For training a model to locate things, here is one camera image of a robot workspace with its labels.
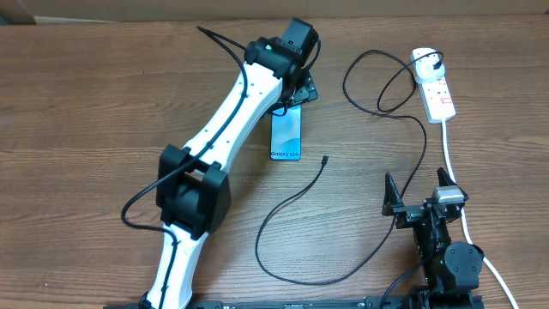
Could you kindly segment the Samsung Galaxy smartphone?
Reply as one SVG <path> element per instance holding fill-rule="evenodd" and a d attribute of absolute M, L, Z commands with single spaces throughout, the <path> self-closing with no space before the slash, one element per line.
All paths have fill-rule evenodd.
<path fill-rule="evenodd" d="M 271 118 L 270 157 L 274 161 L 301 159 L 302 106 L 274 110 Z"/>

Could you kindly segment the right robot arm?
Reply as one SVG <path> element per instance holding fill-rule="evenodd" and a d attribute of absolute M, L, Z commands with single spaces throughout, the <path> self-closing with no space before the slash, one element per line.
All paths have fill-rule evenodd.
<path fill-rule="evenodd" d="M 447 224 L 462 217 L 468 194 L 438 168 L 439 186 L 420 205 L 407 206 L 391 175 L 385 175 L 382 214 L 391 216 L 398 229 L 411 228 L 419 251 L 419 262 L 401 275 L 385 291 L 381 308 L 482 308 L 473 291 L 480 285 L 484 252 L 467 242 L 454 242 Z M 425 285 L 416 286 L 398 300 L 389 294 L 405 278 L 422 269 Z"/>

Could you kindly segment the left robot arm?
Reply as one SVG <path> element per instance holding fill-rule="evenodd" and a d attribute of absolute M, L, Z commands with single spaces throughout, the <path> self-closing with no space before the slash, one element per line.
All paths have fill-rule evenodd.
<path fill-rule="evenodd" d="M 318 97 L 310 69 L 320 52 L 314 27 L 298 18 L 280 37 L 261 37 L 236 60 L 237 81 L 214 116 L 183 147 L 160 155 L 156 192 L 164 245 L 154 285 L 140 308 L 185 308 L 205 239 L 231 204 L 229 171 L 236 154 L 267 113 L 287 111 Z"/>

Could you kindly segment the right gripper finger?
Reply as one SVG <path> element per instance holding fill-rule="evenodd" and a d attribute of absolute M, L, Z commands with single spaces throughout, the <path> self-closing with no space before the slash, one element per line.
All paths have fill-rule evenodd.
<path fill-rule="evenodd" d="M 403 207 L 404 203 L 390 173 L 385 173 L 384 188 L 382 215 L 391 216 L 395 214 L 395 209 Z"/>
<path fill-rule="evenodd" d="M 440 187 L 456 186 L 456 182 L 450 177 L 443 167 L 438 168 L 437 177 Z"/>

